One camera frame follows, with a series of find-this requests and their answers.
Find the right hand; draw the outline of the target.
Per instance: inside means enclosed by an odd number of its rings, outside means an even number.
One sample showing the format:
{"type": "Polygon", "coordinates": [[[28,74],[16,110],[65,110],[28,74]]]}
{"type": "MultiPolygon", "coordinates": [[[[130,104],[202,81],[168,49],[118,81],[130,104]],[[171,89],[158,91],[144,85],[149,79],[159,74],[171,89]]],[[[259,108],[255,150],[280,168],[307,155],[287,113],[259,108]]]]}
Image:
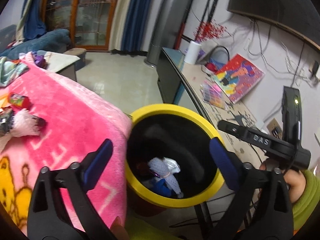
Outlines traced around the right hand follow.
{"type": "Polygon", "coordinates": [[[282,170],[284,180],[289,186],[289,199],[292,204],[295,204],[304,193],[306,187],[306,178],[301,171],[292,169],[282,170]]]}

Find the green sleeve forearm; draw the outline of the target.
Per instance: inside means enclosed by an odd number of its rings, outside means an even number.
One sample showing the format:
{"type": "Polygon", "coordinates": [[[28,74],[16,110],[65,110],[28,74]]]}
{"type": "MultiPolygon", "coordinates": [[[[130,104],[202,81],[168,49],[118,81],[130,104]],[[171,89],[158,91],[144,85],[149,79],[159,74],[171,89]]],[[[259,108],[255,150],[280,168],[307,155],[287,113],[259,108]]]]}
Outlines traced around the green sleeve forearm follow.
{"type": "Polygon", "coordinates": [[[305,190],[292,207],[294,230],[299,230],[306,223],[319,202],[319,178],[309,170],[303,171],[303,175],[306,179],[305,190]]]}

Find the left hand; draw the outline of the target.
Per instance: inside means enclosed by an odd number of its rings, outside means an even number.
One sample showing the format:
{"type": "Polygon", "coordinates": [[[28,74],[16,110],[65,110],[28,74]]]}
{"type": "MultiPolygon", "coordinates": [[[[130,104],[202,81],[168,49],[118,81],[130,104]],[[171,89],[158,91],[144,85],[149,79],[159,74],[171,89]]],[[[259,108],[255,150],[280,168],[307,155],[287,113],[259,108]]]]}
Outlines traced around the left hand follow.
{"type": "Polygon", "coordinates": [[[123,227],[121,223],[121,218],[117,216],[113,221],[112,225],[110,226],[111,232],[115,235],[117,240],[129,240],[129,234],[123,227]]]}

